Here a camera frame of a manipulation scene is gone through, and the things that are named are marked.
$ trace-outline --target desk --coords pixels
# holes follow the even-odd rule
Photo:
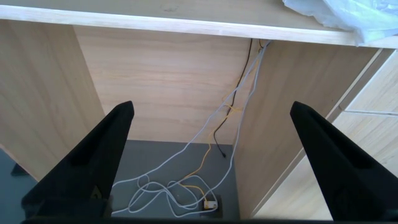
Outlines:
[[[375,105],[397,103],[393,87],[386,88],[396,83],[397,36],[354,47],[351,33],[278,0],[0,0],[0,18],[0,143],[37,180],[126,100],[136,109],[129,139],[188,142],[236,84],[251,38],[249,61],[258,39],[274,41],[235,155],[241,218],[273,216],[267,202],[304,158],[289,116],[293,101],[331,122],[349,110],[396,115],[396,105]],[[375,73],[392,82],[374,83]],[[253,77],[238,91],[237,107]],[[351,105],[372,83],[364,103]],[[225,111],[196,142],[207,142]],[[235,114],[220,129],[220,143],[234,142],[239,119]]]

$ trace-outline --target plastic bag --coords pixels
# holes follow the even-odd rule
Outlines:
[[[398,34],[397,0],[283,0],[326,27],[352,30],[357,45]]]

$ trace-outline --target wooden panel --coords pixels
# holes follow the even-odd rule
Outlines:
[[[326,116],[376,52],[294,42],[270,44],[235,156],[242,218],[261,208],[263,197],[302,148],[289,116],[293,102],[306,103]]]
[[[347,110],[398,114],[398,54],[382,66]]]
[[[72,26],[0,21],[0,143],[40,180],[104,116]]]
[[[349,90],[348,94],[344,96],[344,99],[340,103],[339,107],[342,110],[346,110],[348,105],[358,96],[361,90],[369,83],[373,76],[383,67],[385,62],[393,57],[395,49],[379,49],[380,54],[375,54],[374,60],[370,61],[367,66],[363,69],[363,74],[359,75],[359,79],[354,83],[353,87]]]
[[[342,112],[333,124],[390,172],[398,175],[398,117]],[[255,217],[331,220],[307,156]]]
[[[105,113],[126,100],[134,103],[129,139],[189,142],[241,75],[249,39],[144,30],[75,27]],[[257,54],[258,40],[252,46]],[[236,95],[243,105],[253,74]],[[223,108],[195,142],[225,116]],[[217,132],[232,144],[240,115]]]
[[[0,19],[354,45],[281,0],[0,0]],[[366,44],[398,48],[392,36]]]

